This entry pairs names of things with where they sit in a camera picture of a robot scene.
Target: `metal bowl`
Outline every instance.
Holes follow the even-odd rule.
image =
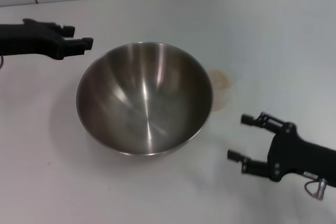
[[[213,102],[210,79],[185,51],[139,42],[115,48],[85,72],[77,110],[86,130],[120,153],[154,155],[191,140]]]

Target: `white table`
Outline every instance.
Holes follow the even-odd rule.
[[[272,135],[239,124],[267,111],[336,149],[335,0],[85,0],[0,8],[76,27],[93,37],[84,56],[8,56],[0,70],[1,223],[334,223],[307,180],[240,174],[228,148],[266,160]],[[88,137],[75,95],[88,66],[134,41],[180,47],[233,80],[229,104],[163,157],[121,156]]]

